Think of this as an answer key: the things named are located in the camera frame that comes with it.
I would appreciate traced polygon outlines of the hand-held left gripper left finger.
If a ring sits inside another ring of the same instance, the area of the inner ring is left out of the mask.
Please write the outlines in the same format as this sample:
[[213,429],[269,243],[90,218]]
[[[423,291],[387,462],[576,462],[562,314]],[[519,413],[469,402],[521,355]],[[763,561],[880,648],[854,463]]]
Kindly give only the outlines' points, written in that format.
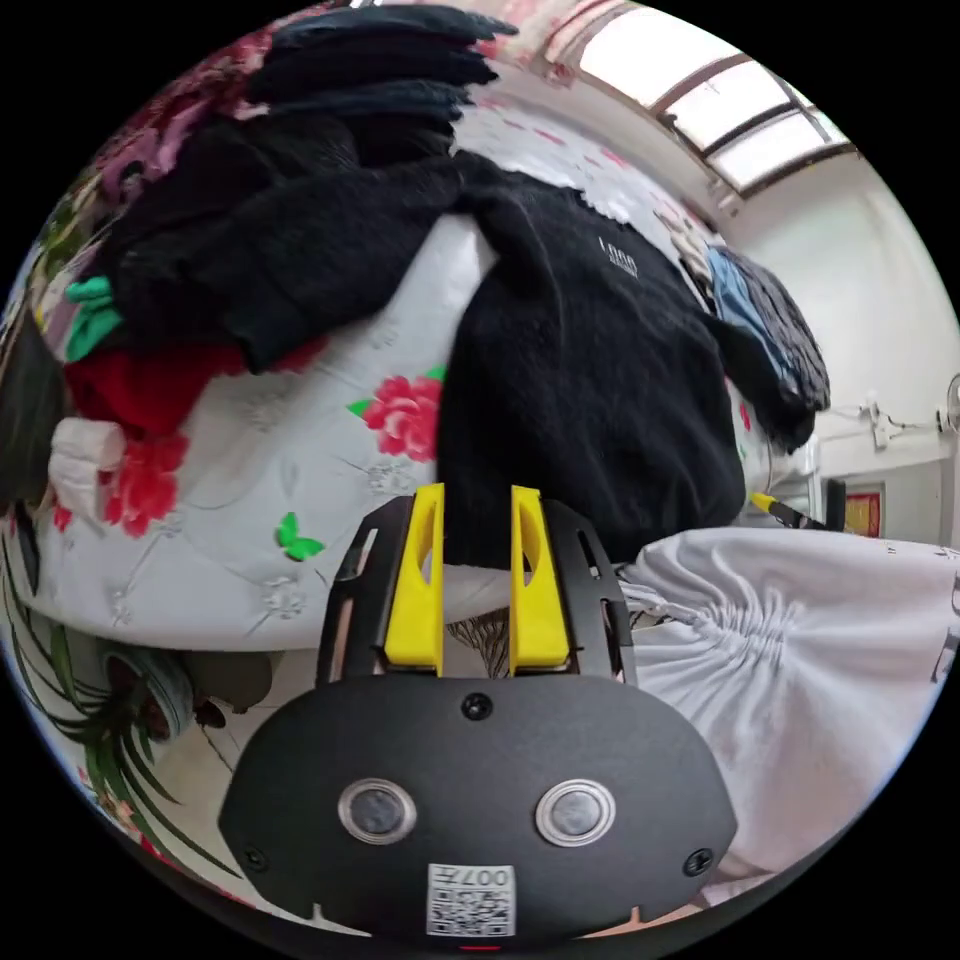
[[390,667],[441,670],[444,650],[444,485],[412,499],[383,645]]

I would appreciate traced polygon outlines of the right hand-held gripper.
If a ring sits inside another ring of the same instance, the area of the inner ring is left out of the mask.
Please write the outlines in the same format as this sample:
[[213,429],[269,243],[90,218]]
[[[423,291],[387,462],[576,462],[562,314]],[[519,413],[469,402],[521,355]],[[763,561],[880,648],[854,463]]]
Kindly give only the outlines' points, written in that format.
[[786,528],[795,530],[831,530],[831,527],[828,527],[826,524],[813,519],[784,502],[779,502],[771,495],[752,493],[750,495],[750,501],[756,509],[768,515],[775,515],[775,519]]

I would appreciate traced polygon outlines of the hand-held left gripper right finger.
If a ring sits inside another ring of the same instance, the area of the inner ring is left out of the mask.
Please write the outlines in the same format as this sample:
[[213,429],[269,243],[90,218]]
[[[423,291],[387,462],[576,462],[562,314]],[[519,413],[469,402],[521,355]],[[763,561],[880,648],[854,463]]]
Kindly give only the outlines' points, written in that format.
[[569,640],[540,493],[511,488],[509,673],[566,668]]

